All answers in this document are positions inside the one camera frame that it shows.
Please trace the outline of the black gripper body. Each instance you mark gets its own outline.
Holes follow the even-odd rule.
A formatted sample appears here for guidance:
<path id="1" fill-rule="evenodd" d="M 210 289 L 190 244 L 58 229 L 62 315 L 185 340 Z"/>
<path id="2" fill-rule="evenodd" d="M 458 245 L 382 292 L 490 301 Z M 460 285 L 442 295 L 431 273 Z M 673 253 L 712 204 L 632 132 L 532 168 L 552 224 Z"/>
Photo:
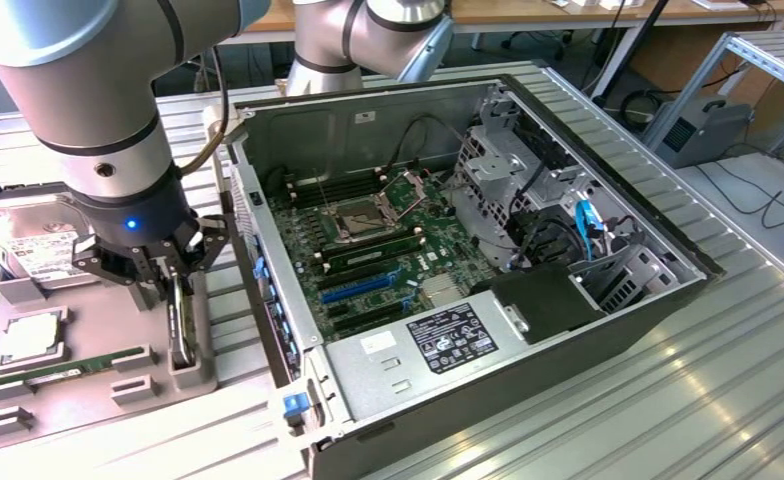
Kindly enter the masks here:
<path id="1" fill-rule="evenodd" d="M 131 197 L 97 199 L 71 191 L 94 233 L 107 243 L 138 247 L 173 236 L 187 239 L 198 221 L 177 187 L 162 187 Z"/>

